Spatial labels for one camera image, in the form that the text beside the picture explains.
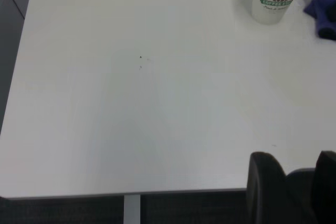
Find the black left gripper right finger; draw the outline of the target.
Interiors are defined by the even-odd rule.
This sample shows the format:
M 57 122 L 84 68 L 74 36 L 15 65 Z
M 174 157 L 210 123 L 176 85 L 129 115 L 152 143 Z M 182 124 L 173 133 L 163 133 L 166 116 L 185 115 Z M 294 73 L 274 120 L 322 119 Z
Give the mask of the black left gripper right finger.
M 335 224 L 335 152 L 322 151 L 314 171 L 311 205 L 318 223 Z

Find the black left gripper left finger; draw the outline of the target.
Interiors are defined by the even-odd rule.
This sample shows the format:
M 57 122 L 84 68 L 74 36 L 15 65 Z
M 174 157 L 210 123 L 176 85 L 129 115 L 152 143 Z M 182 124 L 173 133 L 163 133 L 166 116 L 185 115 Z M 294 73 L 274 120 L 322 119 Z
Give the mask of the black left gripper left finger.
M 246 201 L 249 223 L 281 223 L 286 208 L 285 173 L 269 153 L 250 155 Z

